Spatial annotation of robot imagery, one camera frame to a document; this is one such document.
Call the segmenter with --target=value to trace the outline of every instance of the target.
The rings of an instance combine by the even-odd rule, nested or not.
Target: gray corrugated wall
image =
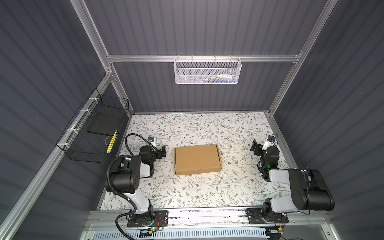
[[[176,84],[172,63],[114,63],[136,112],[268,110],[292,63],[243,63],[238,84]]]
[[[55,146],[72,115],[98,85],[104,69],[69,1],[0,1],[0,221],[9,213]],[[20,231],[42,232],[44,218],[60,218],[67,211],[60,202],[74,202],[78,186],[89,195],[79,197],[78,208],[97,204],[102,184],[95,185],[102,171],[89,163],[64,160],[60,180],[49,182],[45,196],[60,190],[59,200],[44,202],[32,216],[33,228],[23,224]],[[79,221],[72,219],[80,227]],[[51,226],[52,230],[60,228]]]
[[[384,224],[384,1],[339,1],[275,114],[302,168],[318,169],[342,239]]]
[[[110,55],[297,54],[324,0],[86,0]]]
[[[324,2],[86,0],[110,55],[297,54]],[[268,110],[291,64],[243,63],[238,84],[184,86],[172,64],[115,66],[135,112],[167,112]]]

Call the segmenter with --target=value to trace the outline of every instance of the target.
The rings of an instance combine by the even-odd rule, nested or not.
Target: black wire basket
[[[80,110],[84,111],[84,114],[73,129],[68,129],[73,119],[68,124],[59,138],[61,139],[67,131],[70,131],[67,141],[64,144],[62,142],[56,144],[71,160],[111,162],[119,151],[128,124],[128,110],[128,99],[99,94],[88,109]],[[117,124],[113,125],[116,126],[116,130],[112,136],[89,132],[93,121],[100,114],[114,117]]]

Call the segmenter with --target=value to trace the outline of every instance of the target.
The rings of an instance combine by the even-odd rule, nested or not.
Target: aluminum rail
[[[319,36],[322,28],[324,27],[325,22],[327,21],[328,17],[330,16],[337,2],[338,0],[327,0],[327,2],[324,4],[324,7],[321,10],[311,32],[309,33],[307,39],[304,42],[303,48],[301,49],[301,57],[299,61],[291,67],[283,84],[281,85],[279,91],[277,92],[271,107],[269,108],[269,112],[272,115],[275,114],[277,107],[279,107],[281,101],[284,98],[284,95],[288,91],[289,86],[291,86],[291,83],[293,79],[296,77],[297,73],[299,72],[299,69],[303,65],[304,60],[307,58],[309,51],[311,50],[314,42]]]
[[[97,90],[100,93],[103,93],[107,89],[109,83],[111,82],[111,78],[112,74],[108,73],[102,79],[100,84],[97,86]],[[82,109],[89,108],[91,103],[94,101],[91,98],[96,98],[99,94],[97,90],[92,93]],[[69,129],[75,128],[84,114],[85,111],[80,111],[69,126]],[[60,142],[66,142],[70,134],[71,133],[67,131],[60,139]],[[0,240],[11,240],[14,237],[17,230],[23,223],[25,217],[28,215],[32,206],[40,196],[40,193],[43,191],[49,179],[55,172],[57,166],[59,166],[63,157],[64,152],[58,146],[55,146],[51,154],[48,156],[32,181],[29,183],[28,187],[20,196],[19,200],[17,200],[16,204],[8,213],[3,223],[0,225]]]
[[[88,10],[85,0],[70,0],[70,1],[77,16],[80,19],[81,24],[83,25],[83,28],[85,29],[85,32],[88,35],[89,40],[92,43],[93,48],[95,49],[96,54],[100,59],[101,64],[104,67],[105,72],[108,72],[111,70],[113,75],[115,76],[112,79],[111,83],[113,88],[116,91],[117,96],[119,98],[128,99],[128,96],[124,90],[124,87],[122,86],[122,83],[119,79],[119,76],[117,75],[115,68],[113,67],[112,64],[107,62],[107,59],[106,59],[106,56],[108,55],[107,49],[92,19],[91,13]],[[128,102],[128,104],[129,104],[128,115],[129,115],[129,118],[131,118],[134,113],[134,109],[132,108],[130,101]]]
[[[180,61],[228,61],[231,58],[240,58],[241,62],[288,62],[297,63],[300,55],[108,55],[109,63],[173,63],[177,58]]]
[[[194,228],[194,227],[243,227],[250,226],[245,209],[259,207],[208,207],[183,209],[155,209],[168,210],[168,226],[166,228]],[[99,210],[91,211],[85,224],[84,231],[116,230],[115,218],[128,210]],[[286,225],[312,225],[328,224],[329,217],[325,211],[305,215],[289,213],[289,223]],[[126,227],[127,220],[119,219],[122,228]],[[252,224],[255,227],[274,226],[273,223],[261,222]]]
[[[285,138],[279,126],[277,125],[275,117],[270,113],[265,113],[265,116],[266,116],[266,119],[268,120],[269,125],[271,126],[272,132],[277,134],[278,136],[277,144],[280,146],[281,152],[283,153],[285,161],[288,164],[288,168],[299,168],[296,164],[295,159],[293,158],[291,150],[289,149],[288,144],[285,141]]]

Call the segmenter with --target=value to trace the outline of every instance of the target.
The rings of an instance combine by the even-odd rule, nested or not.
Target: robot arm
[[[269,136],[264,145],[255,140],[251,147],[253,154],[260,156],[258,169],[268,182],[289,184],[291,194],[278,198],[268,198],[263,203],[260,217],[266,222],[276,219],[288,222],[285,213],[298,210],[332,211],[334,199],[318,170],[278,169],[279,150],[272,145]]]
[[[127,137],[131,135],[139,136],[143,140],[145,139],[140,135],[132,133],[126,136],[125,143],[127,149],[133,155],[127,145]],[[118,222],[121,217],[127,217],[127,219],[129,217],[127,227],[150,227],[145,229],[149,231],[149,234],[152,233],[153,228],[155,229],[154,231],[157,231],[168,224],[168,211],[154,211],[150,200],[146,199],[138,189],[140,178],[153,176],[156,159],[166,156],[165,145],[161,149],[157,149],[153,146],[153,137],[145,141],[148,145],[140,148],[138,156],[121,155],[116,157],[110,163],[107,170],[106,190],[123,197],[134,208],[128,213],[120,214],[115,220],[116,227],[120,233],[128,239],[132,238],[124,233]],[[140,232],[140,236],[142,235],[147,236],[147,233]]]
[[[291,194],[271,199],[274,212],[332,211],[334,199],[318,170],[271,170],[271,182],[289,184]]]

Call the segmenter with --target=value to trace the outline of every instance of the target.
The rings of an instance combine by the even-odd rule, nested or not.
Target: vent grille
[[[194,238],[227,238],[227,237],[252,237],[252,238],[269,238],[265,235],[264,228],[258,227],[230,227],[230,228],[178,228],[164,229],[152,234],[151,237],[139,238],[140,230],[125,230],[128,236],[134,239],[194,239]],[[94,240],[126,239],[119,231],[96,231]]]

